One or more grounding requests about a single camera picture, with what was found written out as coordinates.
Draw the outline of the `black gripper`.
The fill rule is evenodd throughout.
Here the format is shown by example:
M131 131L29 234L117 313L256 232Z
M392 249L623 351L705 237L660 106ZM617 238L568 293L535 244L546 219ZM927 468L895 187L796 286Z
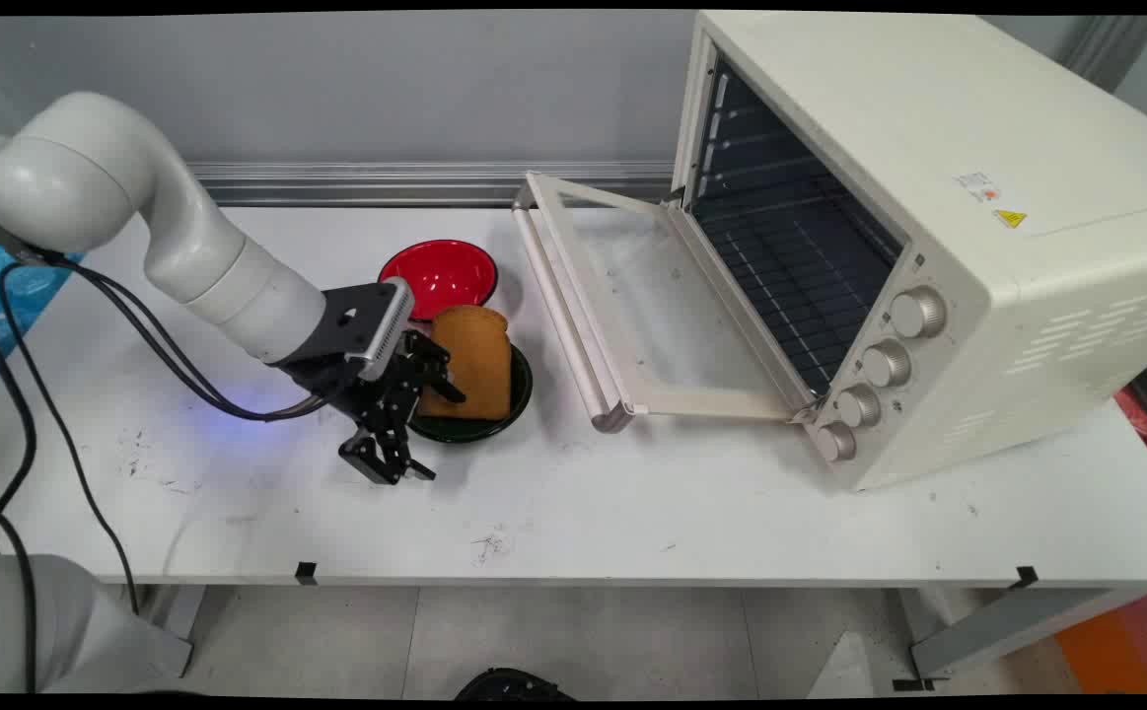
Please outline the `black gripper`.
M379 282L323 291L323 315L309 338L274 368L356 422L338 455L366 479L397 485L437 473L409 452L412 409L427 388L460 404L451 352L409 327L409 284Z

